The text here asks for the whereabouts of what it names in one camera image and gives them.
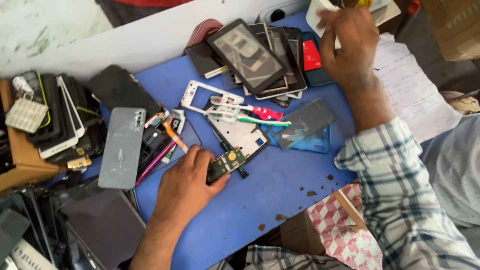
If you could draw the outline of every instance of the white paper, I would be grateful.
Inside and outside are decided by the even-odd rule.
[[[462,115],[445,102],[407,46],[395,43],[393,35],[380,35],[374,67],[395,115],[407,123],[419,143],[460,121]]]
[[[20,239],[10,256],[19,270],[58,270],[24,239]]]

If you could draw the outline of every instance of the circuit board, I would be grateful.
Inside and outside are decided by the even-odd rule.
[[[232,150],[223,154],[208,166],[207,184],[213,184],[222,175],[232,172],[240,167],[246,161],[245,156],[240,151],[240,147],[234,147]]]

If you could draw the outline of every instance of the broken tablet screen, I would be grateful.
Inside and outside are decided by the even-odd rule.
[[[282,69],[280,62],[243,24],[213,43],[251,88],[256,88]]]

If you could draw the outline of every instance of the cardboard box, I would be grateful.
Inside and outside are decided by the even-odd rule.
[[[9,80],[0,80],[0,95],[4,111],[13,103],[12,85]],[[12,187],[22,187],[45,181],[65,168],[47,163],[40,158],[38,149],[27,140],[22,131],[7,127],[14,169],[0,174],[0,192]]]
[[[480,1],[423,0],[447,61],[480,58]]]

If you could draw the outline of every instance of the phone back cover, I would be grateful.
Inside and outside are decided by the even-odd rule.
[[[145,114],[145,109],[141,108],[113,109],[98,186],[118,189],[135,187]]]

